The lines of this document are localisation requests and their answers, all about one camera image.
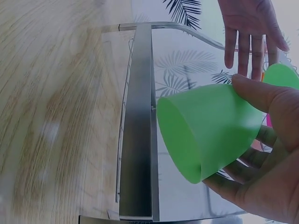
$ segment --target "hand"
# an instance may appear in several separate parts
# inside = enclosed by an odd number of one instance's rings
[[[289,47],[279,29],[271,0],[218,0],[225,26],[225,65],[232,68],[239,31],[238,73],[246,76],[250,35],[252,48],[251,78],[260,80],[264,59],[263,35],[266,34],[269,65],[278,62],[278,48]]]
[[[234,181],[218,174],[204,183],[243,210],[272,220],[299,224],[299,91],[233,76],[237,94],[270,114],[273,129],[262,126],[257,139],[273,148],[249,148],[224,168]]]

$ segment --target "wooden table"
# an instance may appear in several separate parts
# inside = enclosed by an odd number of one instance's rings
[[[101,26],[129,0],[0,2],[0,223],[75,224],[115,203],[124,74]]]

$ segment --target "green plastic cup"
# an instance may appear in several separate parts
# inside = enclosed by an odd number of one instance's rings
[[[189,182],[199,183],[250,147],[263,113],[231,85],[212,84],[160,98],[157,118],[174,164]]]
[[[299,90],[299,78],[294,70],[284,64],[273,64],[265,72],[264,83],[292,87]]]

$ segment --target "fingernail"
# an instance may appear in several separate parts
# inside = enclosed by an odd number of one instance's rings
[[[284,47],[284,51],[287,52],[290,50],[290,47],[289,45],[285,42],[285,41],[282,41],[282,46]]]
[[[238,82],[244,82],[244,81],[246,81],[246,79],[247,79],[247,77],[242,76],[240,74],[234,74],[232,77],[232,80],[236,80]]]

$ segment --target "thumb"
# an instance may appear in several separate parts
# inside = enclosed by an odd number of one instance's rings
[[[288,90],[286,87],[262,83],[238,74],[233,75],[232,83],[234,90],[241,98],[265,113],[269,112],[273,100]]]
[[[256,11],[260,22],[266,29],[266,35],[274,41],[279,49],[289,51],[289,46],[279,28],[272,2],[270,0],[258,0]]]

